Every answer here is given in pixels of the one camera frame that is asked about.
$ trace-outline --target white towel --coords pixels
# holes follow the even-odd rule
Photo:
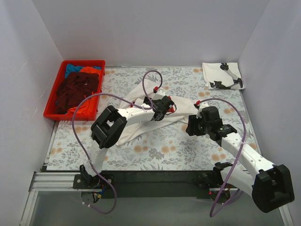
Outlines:
[[[203,63],[203,76],[209,89],[244,89],[237,63]]]
[[[150,97],[154,96],[153,89],[158,86],[156,83],[145,79],[145,90]],[[128,101],[135,101],[135,104],[141,105],[143,103],[145,94],[142,88],[142,82],[134,88],[124,99]],[[188,116],[191,114],[197,114],[198,110],[194,107],[194,103],[197,101],[189,100],[183,97],[171,96],[172,101],[176,104],[177,110],[170,114],[165,115],[161,121],[144,121],[125,127],[116,145],[122,145],[126,142],[131,141],[135,137],[142,133],[147,133],[155,129],[159,129],[163,126],[167,126],[173,122],[181,121],[188,123]],[[126,102],[121,101],[118,108],[129,108],[130,105]]]

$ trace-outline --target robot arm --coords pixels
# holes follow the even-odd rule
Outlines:
[[[217,144],[237,156],[241,137],[231,125],[224,125],[216,107],[199,109],[197,115],[189,116],[186,132],[201,136],[208,134]],[[252,196],[256,206],[263,212],[270,212],[294,201],[293,185],[289,169],[276,166],[259,155],[249,145],[244,145],[239,161],[249,174],[234,169],[228,183]],[[231,168],[231,163],[218,163],[214,167],[218,184],[222,184]]]
[[[160,121],[174,105],[174,102],[168,96],[165,96],[162,90],[156,90],[152,101],[154,107],[150,110],[146,110],[150,107],[147,98],[144,99],[144,103],[141,105],[143,109],[136,107],[116,109],[113,106],[108,106],[92,124],[93,141],[90,158],[99,173],[102,171],[103,161],[108,149],[117,143],[126,126],[143,121]],[[87,183],[91,184],[92,177],[96,176],[96,173],[91,168],[90,163],[87,162],[82,165],[79,170]]]
[[[153,109],[139,108],[115,109],[108,106],[93,123],[91,162],[96,170],[102,171],[102,164],[108,148],[119,139],[126,126],[142,121],[160,121],[172,109],[174,102],[158,90],[153,97]],[[148,99],[143,107],[149,108]],[[196,115],[189,116],[186,132],[190,136],[208,134],[217,144],[237,156],[241,145],[241,137],[231,125],[224,125],[216,107],[204,107],[196,103]],[[294,200],[293,186],[289,169],[284,165],[276,166],[259,155],[249,145],[244,145],[239,161],[246,167],[248,173],[234,169],[228,182],[252,196],[257,207],[263,212],[270,212]],[[231,163],[218,163],[213,170],[215,184],[221,185],[231,168]],[[99,178],[91,169],[89,163],[80,166],[80,173],[84,181],[93,188],[99,183]]]

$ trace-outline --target clothing pile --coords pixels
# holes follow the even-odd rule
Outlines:
[[[65,79],[56,91],[56,114],[73,114],[77,106],[88,96],[97,92],[100,67],[81,67],[68,64]],[[91,114],[89,106],[91,99],[87,100],[78,110],[77,114]]]

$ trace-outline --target orange cloth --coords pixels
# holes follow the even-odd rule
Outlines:
[[[79,107],[79,110],[77,111],[76,114],[82,114],[82,115],[93,114],[92,109],[89,109],[90,103],[91,103],[91,99],[86,100],[86,101]],[[75,109],[76,109],[76,108],[77,108],[77,106],[76,106],[76,107],[70,108],[70,109],[67,111],[66,114],[71,114],[71,115],[72,115],[72,114],[75,112]]]
[[[86,73],[90,73],[90,74],[96,73],[99,76],[101,76],[102,70],[95,69],[93,67],[84,67],[83,69],[80,70],[80,72],[86,72]],[[92,111],[92,109],[89,109],[90,104],[91,104],[91,99],[85,101],[82,104],[82,106],[80,106],[79,110],[77,111],[77,114],[82,114],[82,115],[93,114],[94,112]],[[77,106],[70,108],[66,114],[73,114],[76,108],[77,108]]]
[[[101,72],[102,70],[99,70],[99,69],[95,69],[93,67],[84,67],[83,69],[81,69],[79,72],[86,72],[86,73],[90,73],[90,74],[98,74],[99,77],[102,75]]]

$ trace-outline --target metal frame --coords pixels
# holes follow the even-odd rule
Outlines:
[[[213,181],[205,181],[212,174],[211,170],[181,170],[181,171],[124,171],[105,170],[101,175],[110,180],[119,198],[159,198],[159,197],[196,197],[210,199],[210,187],[218,187]],[[103,181],[95,177],[91,187],[101,188]],[[74,189],[91,189],[81,174],[73,181]],[[114,198],[111,189],[107,189],[102,198]]]
[[[120,66],[111,66],[111,67],[107,67],[107,68],[116,68],[116,67],[120,67]],[[132,66],[122,66],[122,68],[131,68],[131,67]],[[240,95],[241,95],[244,107],[246,109],[247,117],[249,117],[249,114],[248,114],[248,111],[246,108],[246,104],[245,104],[245,101],[244,101],[241,91],[240,91]],[[49,162],[49,157],[50,157],[50,153],[52,150],[52,145],[53,145],[53,142],[55,139],[58,125],[59,125],[59,122],[56,121],[54,123],[47,154],[46,154],[45,161],[43,164],[44,168],[48,165],[48,162]],[[254,139],[255,139],[255,142],[257,145],[257,150],[261,154],[261,150],[259,148],[257,138],[256,138],[251,121],[250,121],[250,126],[251,126],[251,130],[253,132]],[[29,226],[30,225],[39,191],[51,191],[51,192],[60,192],[60,191],[68,191],[68,192],[70,192],[70,191],[74,191],[74,192],[87,191],[87,192],[89,192],[89,191],[91,191],[89,189],[73,189],[72,188],[74,176],[76,174],[78,174],[78,172],[64,172],[63,171],[63,172],[43,172],[43,173],[41,173],[41,171],[42,170],[40,170],[39,173],[34,173],[34,175],[33,175],[27,202],[26,202],[26,205],[24,208],[22,219],[20,221],[20,226]],[[279,210],[280,210],[280,214],[283,219],[284,225],[285,226],[293,226],[293,221],[292,221],[292,218],[291,218],[291,215],[290,215],[287,205],[280,207]]]

